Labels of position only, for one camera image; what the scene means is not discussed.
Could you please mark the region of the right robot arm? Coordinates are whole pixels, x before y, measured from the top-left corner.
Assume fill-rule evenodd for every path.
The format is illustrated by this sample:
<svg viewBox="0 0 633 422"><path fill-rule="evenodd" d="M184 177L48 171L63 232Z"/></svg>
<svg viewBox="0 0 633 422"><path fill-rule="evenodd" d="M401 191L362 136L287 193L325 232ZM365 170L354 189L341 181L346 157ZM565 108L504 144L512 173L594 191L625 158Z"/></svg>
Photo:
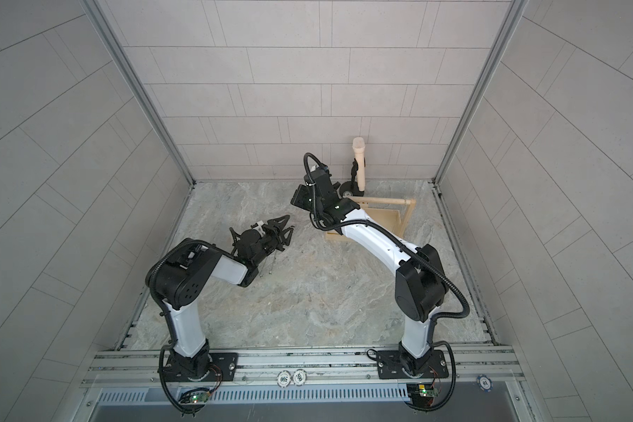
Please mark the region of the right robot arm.
<svg viewBox="0 0 633 422"><path fill-rule="evenodd" d="M291 203L309 211L314 225L355 241L394 276L394 297L405 316L399 365L407 376L447 377L445 358L434 346L434 331L448 286L441 279L436 249L405 242L349 198L341 198L325 167L306 167L304 183Z"/></svg>

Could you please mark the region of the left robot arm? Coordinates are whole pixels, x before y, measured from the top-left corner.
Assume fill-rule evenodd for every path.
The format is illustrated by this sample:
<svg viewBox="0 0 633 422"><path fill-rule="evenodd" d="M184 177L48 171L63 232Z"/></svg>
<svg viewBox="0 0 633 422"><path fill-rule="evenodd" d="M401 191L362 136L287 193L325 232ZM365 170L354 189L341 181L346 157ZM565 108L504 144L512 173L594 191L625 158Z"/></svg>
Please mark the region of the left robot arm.
<svg viewBox="0 0 633 422"><path fill-rule="evenodd" d="M232 230L233 250L187 237L156 263L145 278L151 297L161 309L170 335L168 360L159 360L162 381L200 381L222 377L212 361L200 324L196 301L210 278L246 288L258 276L262 261L290 245L290 216L258 222L239 234Z"/></svg>

